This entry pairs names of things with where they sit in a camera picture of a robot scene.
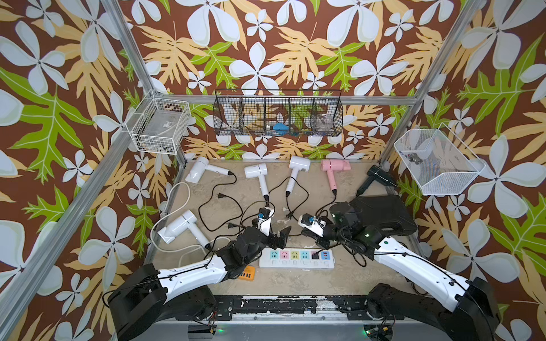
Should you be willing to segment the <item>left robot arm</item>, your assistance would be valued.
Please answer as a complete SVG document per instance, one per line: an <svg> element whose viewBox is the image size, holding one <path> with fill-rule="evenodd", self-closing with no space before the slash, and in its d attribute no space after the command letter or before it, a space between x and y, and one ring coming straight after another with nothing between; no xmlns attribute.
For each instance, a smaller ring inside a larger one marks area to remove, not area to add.
<svg viewBox="0 0 546 341"><path fill-rule="evenodd" d="M212 297L205 286L238 278L267 247L284 249L290 232L288 226L267 236L248 227L209 259L174 269L139 268L107 298L117 339L133 340L162 319L203 318L205 300Z"/></svg>

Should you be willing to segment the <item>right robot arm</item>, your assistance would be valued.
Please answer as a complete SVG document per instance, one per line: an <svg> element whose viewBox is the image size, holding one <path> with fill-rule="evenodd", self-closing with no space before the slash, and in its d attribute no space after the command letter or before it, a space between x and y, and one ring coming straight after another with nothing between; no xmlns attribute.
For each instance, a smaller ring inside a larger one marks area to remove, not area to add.
<svg viewBox="0 0 546 341"><path fill-rule="evenodd" d="M334 203L329 215L304 214L299 224L322 249L336 242L351 254L376 261L417 285L425 295L377 284L365 311L377 319L407 317L445 332L451 340L494 340L501 318L490 284L453 274L411 251L396 238L417 230L402 203L381 205L356 198Z"/></svg>

